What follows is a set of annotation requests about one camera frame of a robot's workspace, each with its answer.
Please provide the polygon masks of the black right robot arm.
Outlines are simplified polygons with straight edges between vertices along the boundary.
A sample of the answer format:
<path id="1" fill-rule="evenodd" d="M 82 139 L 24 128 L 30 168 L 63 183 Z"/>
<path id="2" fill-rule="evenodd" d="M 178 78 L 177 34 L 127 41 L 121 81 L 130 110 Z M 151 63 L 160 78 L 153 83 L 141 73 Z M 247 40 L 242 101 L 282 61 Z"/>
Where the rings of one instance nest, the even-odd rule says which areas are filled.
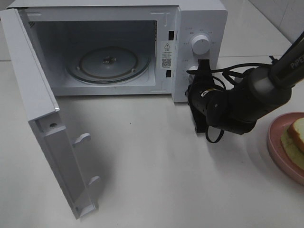
<path id="1" fill-rule="evenodd" d="M 271 64 L 244 63 L 212 70 L 208 59 L 198 60 L 186 96 L 197 133 L 210 127 L 242 135 L 261 117 L 286 104 L 292 88 L 304 78 L 304 36 Z"/>

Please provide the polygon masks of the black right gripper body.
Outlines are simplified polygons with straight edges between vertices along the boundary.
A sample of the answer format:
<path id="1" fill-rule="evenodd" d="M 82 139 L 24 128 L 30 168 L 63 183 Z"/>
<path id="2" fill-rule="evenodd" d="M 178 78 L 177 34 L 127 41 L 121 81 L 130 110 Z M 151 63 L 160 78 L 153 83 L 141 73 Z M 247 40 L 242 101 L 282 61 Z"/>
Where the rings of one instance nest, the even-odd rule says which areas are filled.
<path id="1" fill-rule="evenodd" d="M 199 59 L 198 66 L 198 70 L 200 71 L 200 73 L 198 73 L 197 75 L 189 74 L 189 93 L 193 91 L 202 93 L 208 89 L 211 89 L 214 86 L 214 80 L 209 65 L 209 59 Z"/>

